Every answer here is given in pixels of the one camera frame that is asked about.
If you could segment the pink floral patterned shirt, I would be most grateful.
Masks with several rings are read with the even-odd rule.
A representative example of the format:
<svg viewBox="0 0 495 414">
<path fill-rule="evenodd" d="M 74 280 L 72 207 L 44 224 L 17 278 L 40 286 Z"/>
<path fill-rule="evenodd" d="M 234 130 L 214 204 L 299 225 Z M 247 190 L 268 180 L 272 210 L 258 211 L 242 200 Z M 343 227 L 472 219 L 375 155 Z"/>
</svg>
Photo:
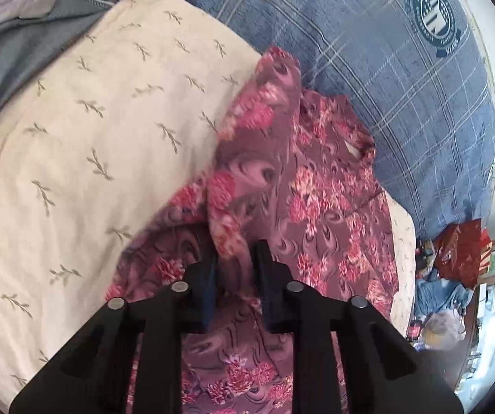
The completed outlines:
<svg viewBox="0 0 495 414">
<path fill-rule="evenodd" d="M 268 242 L 294 278 L 389 315 L 399 290 L 375 143 L 343 95 L 304 89 L 298 61 L 260 57 L 218 130 L 210 166 L 123 251 L 108 296 L 143 300 L 215 252 L 217 311 L 182 346 L 186 413 L 288 413 L 292 340 L 263 324 L 249 249 Z"/>
</svg>

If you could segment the blue clothes pile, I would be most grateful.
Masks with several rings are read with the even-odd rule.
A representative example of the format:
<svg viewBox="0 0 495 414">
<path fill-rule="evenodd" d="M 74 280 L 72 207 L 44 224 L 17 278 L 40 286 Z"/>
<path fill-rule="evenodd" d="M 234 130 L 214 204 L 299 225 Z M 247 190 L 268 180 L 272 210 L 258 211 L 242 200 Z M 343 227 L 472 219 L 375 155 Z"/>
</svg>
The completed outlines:
<svg viewBox="0 0 495 414">
<path fill-rule="evenodd" d="M 433 281 L 418 279 L 414 315 L 427 318 L 443 310 L 465 310 L 474 296 L 472 289 L 467 289 L 460 282 L 438 278 Z"/>
</svg>

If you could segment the red plastic bag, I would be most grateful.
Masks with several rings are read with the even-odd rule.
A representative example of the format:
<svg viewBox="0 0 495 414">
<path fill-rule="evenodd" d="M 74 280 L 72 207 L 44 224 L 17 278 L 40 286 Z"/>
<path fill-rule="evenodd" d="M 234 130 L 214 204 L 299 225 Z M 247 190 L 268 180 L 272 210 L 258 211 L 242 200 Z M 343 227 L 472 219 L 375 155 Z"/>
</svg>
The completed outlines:
<svg viewBox="0 0 495 414">
<path fill-rule="evenodd" d="M 434 268 L 442 278 L 460 282 L 467 289 L 489 271 L 493 240 L 481 220 L 450 224 L 435 240 Z"/>
</svg>

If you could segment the cream leaf print sheet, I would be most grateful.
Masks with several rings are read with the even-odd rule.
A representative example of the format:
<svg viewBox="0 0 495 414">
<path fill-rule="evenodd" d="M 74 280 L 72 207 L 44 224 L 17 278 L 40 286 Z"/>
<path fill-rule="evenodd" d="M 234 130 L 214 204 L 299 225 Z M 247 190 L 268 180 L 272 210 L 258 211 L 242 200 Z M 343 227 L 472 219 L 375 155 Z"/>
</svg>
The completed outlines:
<svg viewBox="0 0 495 414">
<path fill-rule="evenodd" d="M 0 112 L 0 410 L 112 297 L 119 259 L 213 162 L 263 54 L 185 0 L 123 0 Z M 410 215 L 385 191 L 405 332 Z"/>
</svg>

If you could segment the blue plaid quilt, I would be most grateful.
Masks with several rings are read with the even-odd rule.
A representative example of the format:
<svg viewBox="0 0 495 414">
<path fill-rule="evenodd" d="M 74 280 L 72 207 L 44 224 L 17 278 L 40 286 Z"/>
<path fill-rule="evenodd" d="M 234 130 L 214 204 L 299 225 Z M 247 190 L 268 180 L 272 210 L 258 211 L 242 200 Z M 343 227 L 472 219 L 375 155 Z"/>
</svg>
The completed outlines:
<svg viewBox="0 0 495 414">
<path fill-rule="evenodd" d="M 419 235 L 488 219 L 495 102 L 462 0 L 186 1 L 257 51 L 290 52 L 304 87 L 349 98 Z"/>
</svg>

